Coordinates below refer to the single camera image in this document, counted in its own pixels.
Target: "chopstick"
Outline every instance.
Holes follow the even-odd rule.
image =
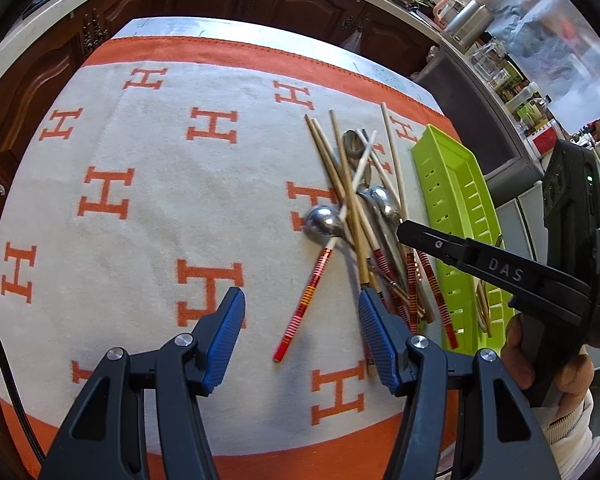
[[[380,108],[382,110],[382,118],[384,119],[384,127],[386,134],[389,138],[389,148],[391,149],[391,156],[394,160],[395,178],[398,182],[398,195],[400,197],[400,216],[403,220],[407,219],[406,212],[406,192],[404,189],[404,179],[402,178],[402,165],[400,163],[400,156],[398,156],[398,148],[395,143],[394,129],[391,127],[391,121],[389,119],[389,111],[386,108],[386,104],[381,103]],[[418,329],[418,293],[416,291],[416,263],[413,249],[410,247],[402,246],[404,251],[405,263],[407,267],[407,281],[408,288],[407,292],[409,295],[409,328],[413,333]]]
[[[354,184],[351,180],[351,174],[349,171],[349,161],[347,160],[347,152],[344,149],[344,140],[340,133],[340,127],[338,126],[338,120],[333,110],[329,110],[329,117],[331,118],[331,127],[333,134],[336,137],[336,143],[338,145],[338,153],[340,155],[340,164],[342,167],[342,179],[344,189],[347,195],[347,203],[350,205],[351,223],[353,224],[353,243],[356,245],[356,257],[358,260],[358,277],[360,279],[360,287],[364,288],[369,286],[369,269],[366,267],[366,256],[364,248],[362,246],[362,225],[360,224],[360,216],[358,215],[358,208],[356,206],[356,192],[354,191]],[[362,163],[366,164],[366,160],[360,159],[359,166]]]
[[[325,137],[324,132],[322,131],[322,129],[320,127],[320,124],[318,124],[318,121],[316,119],[309,120],[308,116],[305,116],[305,120],[307,120],[307,124],[310,125],[309,130],[311,131],[312,136],[314,136],[314,141],[316,142],[316,145],[318,146],[318,151],[320,152],[322,161],[323,161],[325,167],[327,168],[327,173],[329,174],[329,177],[331,179],[333,187],[336,190],[336,194],[338,195],[340,202],[345,203],[346,196],[345,196],[344,186],[342,185],[342,182],[340,181],[340,175],[338,174],[338,171],[336,170],[336,167],[334,164],[335,154],[333,153],[333,149],[332,149],[331,145],[329,144],[329,141]],[[364,142],[366,143],[364,153],[366,153],[367,150],[369,150],[369,152],[372,156],[375,155],[375,153],[373,152],[373,142],[374,142],[377,134],[378,134],[378,132],[373,131],[369,141],[366,140],[366,137],[363,137]],[[376,234],[374,233],[374,230],[371,227],[371,224],[369,223],[369,219],[364,212],[362,204],[356,200],[356,206],[358,208],[358,215],[360,216],[360,220],[362,222],[362,229],[365,232],[366,240],[368,241],[368,244],[371,247],[371,251],[374,254],[376,262],[378,263],[378,267],[380,267],[382,272],[387,274],[389,276],[389,278],[391,278],[392,280],[395,281],[394,272],[392,271],[391,267],[389,266],[386,258],[384,257],[384,254],[382,254],[382,251],[380,250],[380,244],[378,243],[378,238],[376,237]],[[351,231],[351,232],[353,231],[350,223],[349,223],[349,231]],[[404,321],[406,323],[408,323],[409,316],[404,307],[403,301],[398,297],[398,295],[394,292],[394,290],[392,288],[389,289],[389,295],[391,296],[392,303],[394,304],[394,307],[395,307],[395,311],[398,313],[398,315],[401,318],[404,319]]]
[[[306,118],[307,120],[307,125],[310,127],[310,131],[312,133],[312,135],[314,134],[314,132],[311,130],[311,121],[308,120],[308,118]],[[355,186],[359,186],[360,185],[360,181],[362,180],[362,175],[364,173],[364,166],[366,165],[367,161],[368,161],[368,150],[365,150],[365,153],[363,153],[363,156],[360,158],[360,162],[358,164],[358,169],[360,167],[362,167],[362,171],[358,171],[356,170],[356,174],[353,177],[356,181],[352,182],[351,180],[349,180],[349,185],[351,186],[352,184],[355,184]],[[358,212],[358,208],[355,207],[355,205],[358,203],[356,201],[354,202],[350,202],[351,204],[354,205],[354,207],[349,207],[347,208],[347,204],[343,203],[342,207],[340,208],[340,213],[339,213],[339,218],[340,221],[345,221],[347,219],[347,213],[349,211],[352,211],[352,225],[354,227],[354,231],[356,229],[355,227],[355,213]],[[356,235],[354,234],[354,245],[356,247],[356,254],[358,254],[358,251],[362,252],[362,244],[361,244],[361,237],[356,238]],[[291,317],[291,321],[289,322],[289,324],[286,327],[285,333],[282,336],[282,339],[280,340],[280,343],[278,345],[278,348],[276,349],[275,354],[273,355],[273,360],[277,363],[279,363],[280,361],[282,361],[282,359],[284,358],[286,351],[289,348],[289,345],[291,345],[291,342],[293,341],[294,337],[296,336],[296,332],[298,332],[298,327],[300,326],[300,323],[302,321],[302,318],[304,317],[304,314],[306,313],[307,308],[309,307],[309,304],[311,303],[311,300],[314,297],[315,294],[315,289],[318,286],[318,283],[320,282],[321,277],[324,274],[324,269],[327,266],[327,263],[329,262],[329,258],[331,257],[331,254],[333,253],[333,248],[336,246],[338,239],[337,238],[331,238],[328,243],[325,245],[325,247],[322,249],[322,251],[320,252],[320,254],[318,255],[318,259],[316,260],[316,263],[314,265],[314,270],[311,273],[311,276],[309,278],[309,282],[307,283],[307,285],[304,288],[304,291],[302,292],[302,296],[300,297],[300,301],[298,303],[298,306],[296,306],[296,310],[293,313],[293,316]],[[366,271],[366,276],[367,276],[367,280],[365,283],[368,283],[368,270]]]
[[[371,258],[366,259],[366,264],[376,276],[379,276],[382,279],[382,281],[387,285],[389,290],[393,290],[396,293],[396,295],[399,298],[401,298],[401,300],[403,300],[405,303],[408,301],[407,292],[400,285],[398,285],[398,283],[395,280],[392,280],[391,277],[389,277],[386,273],[382,272],[382,269],[379,269],[373,263],[371,263]],[[418,314],[424,319],[426,319],[427,317],[427,313],[424,310],[424,308],[418,307]]]
[[[496,238],[494,246],[500,247],[502,245],[502,233]],[[491,311],[489,310],[489,300],[487,298],[487,291],[484,286],[484,280],[478,282],[478,286],[475,289],[478,295],[478,306],[480,306],[482,312],[482,319],[484,320],[484,332],[487,333],[488,337],[493,337],[491,332]]]
[[[382,118],[384,120],[384,127],[386,129],[386,134],[389,138],[389,147],[391,149],[392,159],[394,160],[394,168],[395,168],[395,177],[398,181],[398,195],[400,198],[400,215],[402,216],[402,220],[407,220],[409,218],[409,211],[407,206],[407,196],[406,190],[404,188],[404,180],[402,177],[402,165],[400,163],[400,156],[398,154],[397,147],[395,145],[395,133],[394,129],[391,127],[391,120],[389,118],[389,110],[386,107],[385,103],[380,105],[382,110]],[[436,278],[435,273],[433,272],[433,268],[431,267],[431,263],[429,261],[429,257],[422,251],[416,251],[418,258],[420,259],[420,263],[422,264],[422,269],[427,277],[427,281],[433,291],[433,296],[436,299],[436,305],[438,307],[438,311],[440,313],[440,321],[442,325],[445,327],[446,336],[449,340],[449,345],[452,349],[458,348],[458,338],[456,337],[456,332],[454,331],[453,323],[451,321],[451,316],[449,316],[449,310],[446,307],[445,298],[440,291],[440,284],[438,283],[438,279]],[[415,283],[415,258],[413,254],[413,249],[408,248],[405,253],[406,263],[407,263],[407,272],[408,272],[408,280],[409,280],[409,292],[410,297],[411,294],[415,292],[416,283]],[[413,316],[413,309],[410,310],[410,317]]]
[[[356,130],[356,133],[358,134],[358,138],[360,138],[363,144],[366,145],[369,142],[368,139],[365,137],[365,134],[363,134],[361,130]],[[394,202],[399,204],[400,195],[398,194],[398,190],[395,189],[394,183],[391,182],[389,176],[386,174],[386,171],[382,167],[382,164],[380,164],[380,159],[378,158],[378,154],[375,151],[371,152],[371,161],[376,167],[376,170],[378,170],[378,174],[380,175],[380,180],[382,180],[384,188],[389,192]]]

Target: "finger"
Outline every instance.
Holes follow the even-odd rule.
[[[521,314],[516,314],[507,324],[507,345],[512,348],[516,348],[522,343],[522,323],[520,321],[520,315]]]
[[[558,389],[573,396],[587,393],[593,380],[594,366],[587,354],[576,355],[555,378]]]
[[[563,418],[564,416],[569,415],[573,410],[575,410],[584,400],[586,395],[586,391],[578,396],[564,394],[562,396],[562,399],[560,400],[560,405],[558,406],[558,413],[556,413],[555,415],[554,422],[559,418]]]
[[[500,351],[500,359],[521,390],[531,387],[536,378],[536,372],[518,348],[512,348],[507,343]]]

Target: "green drying rack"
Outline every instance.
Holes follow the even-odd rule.
[[[496,210],[475,156],[431,124],[411,149],[427,207],[429,225],[462,238],[494,244],[501,234]],[[487,283],[492,337],[480,330],[473,276],[437,261],[438,281],[445,298],[459,352],[473,355],[480,348],[496,352],[506,341],[505,328],[515,314],[510,294]],[[446,335],[443,344],[449,349]]]

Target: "metal spoon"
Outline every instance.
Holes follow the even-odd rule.
[[[312,207],[304,216],[304,227],[309,238],[329,237],[342,238],[347,244],[352,243],[347,239],[344,223],[340,220],[340,212],[328,205]]]
[[[355,130],[347,130],[344,132],[342,140],[344,142],[344,150],[347,153],[347,159],[349,160],[351,167],[356,168],[366,146],[362,143],[360,136]],[[369,164],[365,167],[363,181],[365,187],[369,187],[371,184],[371,166]]]
[[[391,198],[388,191],[381,186],[370,187],[369,195],[376,202],[380,213],[389,222],[391,229],[395,233],[402,222],[397,204]]]
[[[392,242],[392,238],[395,238],[395,231],[392,233],[392,230],[388,228],[384,218],[382,217],[382,213],[378,207],[378,204],[371,196],[371,193],[368,189],[359,189],[358,195],[365,199],[365,203],[371,211],[373,211],[374,223],[376,225],[376,230],[381,233],[380,244],[382,245],[382,252],[385,254],[386,259],[390,267],[396,272],[398,277],[398,281],[400,284],[405,287],[406,286],[406,271],[404,269],[404,265],[402,264],[402,259],[400,257],[400,253],[398,252],[398,247],[395,243]]]

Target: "orange h letter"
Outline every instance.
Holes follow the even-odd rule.
[[[11,242],[7,242],[4,248],[4,261],[8,261],[9,258],[16,259],[16,269],[13,273],[13,282],[7,281],[7,276],[2,275],[2,283],[0,284],[0,293],[4,296],[5,292],[12,292],[13,294],[19,294],[27,298],[27,303],[31,303],[31,291],[33,284],[27,282],[27,285],[20,284],[20,263],[22,260],[29,262],[29,267],[33,267],[36,264],[36,250],[38,246],[31,246],[30,251],[23,249],[14,249],[11,247]]]
[[[297,86],[285,85],[278,81],[273,82],[273,88],[284,88],[286,90],[289,90],[289,92],[291,93],[291,97],[282,97],[282,95],[280,94],[275,94],[274,97],[276,98],[277,103],[296,103],[297,105],[304,105],[308,107],[309,110],[314,109],[314,104],[311,101],[300,101],[296,96],[296,92],[302,92],[303,94],[310,95],[308,88],[299,88]]]
[[[188,321],[200,319],[216,311],[216,280],[232,280],[235,286],[244,286],[242,264],[233,264],[231,269],[218,269],[217,267],[189,267],[186,260],[178,260],[176,274],[180,284],[186,284],[189,278],[205,280],[205,309],[188,308],[186,301],[178,301],[176,304],[178,326],[187,326]]]
[[[398,137],[400,137],[401,139],[409,139],[413,142],[418,142],[418,139],[416,137],[409,134],[409,132],[412,132],[413,129],[408,124],[401,123],[398,119],[394,119],[391,116],[389,116],[389,118],[391,119],[391,122],[393,124],[400,124],[400,128],[398,128],[395,131],[395,133],[398,134]]]
[[[56,124],[56,127],[53,130],[47,130],[46,128],[42,130],[38,140],[48,139],[49,137],[62,137],[64,140],[67,140],[71,135],[71,132],[74,130],[74,127],[70,126],[66,130],[61,130],[60,128],[62,128],[62,125],[67,117],[72,117],[74,119],[80,117],[82,110],[83,108],[78,108],[73,112],[59,112],[58,110],[54,110],[49,120],[53,121],[54,119],[60,118],[58,124]]]
[[[201,110],[200,108],[193,108],[191,110],[191,118],[196,119],[198,117],[208,117],[209,118],[209,126],[208,130],[205,132],[203,130],[197,130],[195,127],[190,126],[187,130],[187,140],[193,140],[195,137],[209,137],[211,139],[224,139],[228,140],[229,143],[235,144],[237,140],[237,131],[229,130],[227,133],[221,133],[216,131],[216,126],[218,126],[218,119],[229,119],[232,123],[237,123],[238,121],[238,112],[232,110],[229,113],[224,112],[209,112],[206,110]]]
[[[121,180],[125,186],[131,186],[131,181],[134,177],[134,169],[129,168],[126,171],[96,171],[94,166],[89,166],[87,175],[84,177],[84,183],[88,184],[93,179],[104,180],[102,184],[102,194],[99,202],[87,202],[87,197],[80,197],[80,205],[78,206],[78,216],[84,216],[85,211],[93,211],[96,213],[113,213],[120,216],[121,220],[126,220],[126,213],[129,209],[129,200],[123,199],[119,204],[107,203],[109,199],[109,190],[112,180]]]
[[[127,81],[122,89],[125,90],[129,86],[141,86],[143,88],[153,88],[154,90],[159,90],[164,79],[158,79],[158,81],[149,83],[149,76],[151,74],[165,75],[167,70],[168,68],[163,68],[162,70],[145,70],[144,68],[135,68],[131,71],[131,75],[134,76],[136,74],[142,74],[142,79],[139,82]]]
[[[323,189],[315,189],[313,187],[298,187],[293,182],[287,181],[286,183],[286,193],[290,199],[295,200],[298,198],[298,195],[307,195],[309,200],[311,201],[311,205],[318,205],[319,198],[328,198],[331,200],[331,203],[336,203],[336,195],[333,189],[329,188],[329,190]],[[300,216],[298,211],[291,212],[291,226],[294,231],[301,231],[302,226],[304,225],[304,219]]]
[[[87,381],[91,377],[92,370],[83,370],[78,361],[71,361],[71,382],[78,384],[80,380]]]
[[[338,413],[348,412],[350,410],[365,411],[365,394],[358,394],[356,400],[351,402],[343,402],[344,379],[357,377],[359,381],[365,378],[365,362],[359,361],[358,366],[332,372],[330,374],[320,374],[320,370],[314,370],[311,374],[311,391],[318,392],[320,387],[325,383],[335,383],[333,389],[335,391],[335,403],[330,408],[321,408],[320,406],[311,407],[311,425],[320,424],[320,419],[326,416],[337,415]]]

